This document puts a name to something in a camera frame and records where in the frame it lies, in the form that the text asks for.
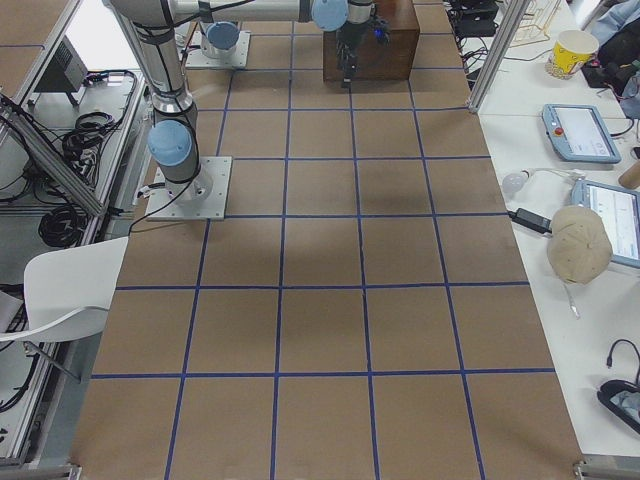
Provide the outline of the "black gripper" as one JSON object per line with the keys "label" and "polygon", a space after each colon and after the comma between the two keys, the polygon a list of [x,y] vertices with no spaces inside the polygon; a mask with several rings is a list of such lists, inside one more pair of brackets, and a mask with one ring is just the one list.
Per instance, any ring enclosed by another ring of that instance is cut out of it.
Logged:
{"label": "black gripper", "polygon": [[369,30],[369,22],[345,22],[336,33],[337,68],[342,72],[342,88],[349,88],[357,72],[358,57],[354,53],[364,41]]}

